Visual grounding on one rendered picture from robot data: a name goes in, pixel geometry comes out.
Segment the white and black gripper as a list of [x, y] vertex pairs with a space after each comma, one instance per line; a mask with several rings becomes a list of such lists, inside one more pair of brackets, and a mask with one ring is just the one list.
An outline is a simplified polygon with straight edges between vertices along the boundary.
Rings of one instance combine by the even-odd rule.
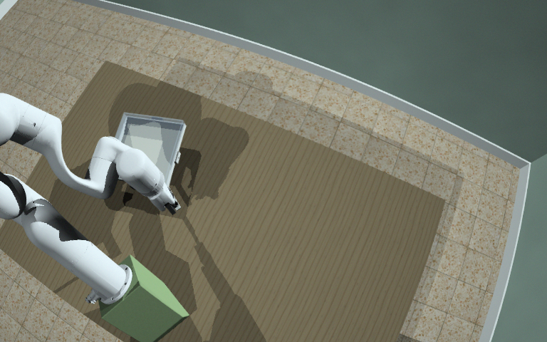
[[170, 189], [166, 186], [165, 179], [163, 182], [163, 186], [161, 190], [152, 196], [146, 196], [149, 198], [149, 200], [153, 203], [156, 208], [158, 208], [160, 211], [165, 211], [166, 208], [170, 211], [170, 213], [173, 215], [176, 213], [175, 209], [178, 203], [174, 200], [173, 196], [170, 193]]

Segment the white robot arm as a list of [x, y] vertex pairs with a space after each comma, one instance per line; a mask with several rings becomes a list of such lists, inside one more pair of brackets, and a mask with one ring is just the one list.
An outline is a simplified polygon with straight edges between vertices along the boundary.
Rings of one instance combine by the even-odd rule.
[[[119, 176], [144, 196], [161, 190], [163, 174], [148, 156], [113, 137], [99, 139], [85, 179], [77, 177], [64, 162], [61, 136], [59, 118], [0, 93], [0, 146], [11, 140], [41, 153], [61, 182], [98, 199], [113, 195]], [[88, 303], [100, 299], [104, 304], [113, 304], [128, 290], [132, 281], [130, 267], [117, 265], [49, 201], [17, 177], [2, 172], [0, 218], [20, 224], [36, 247], [89, 285], [92, 290], [85, 298]]]

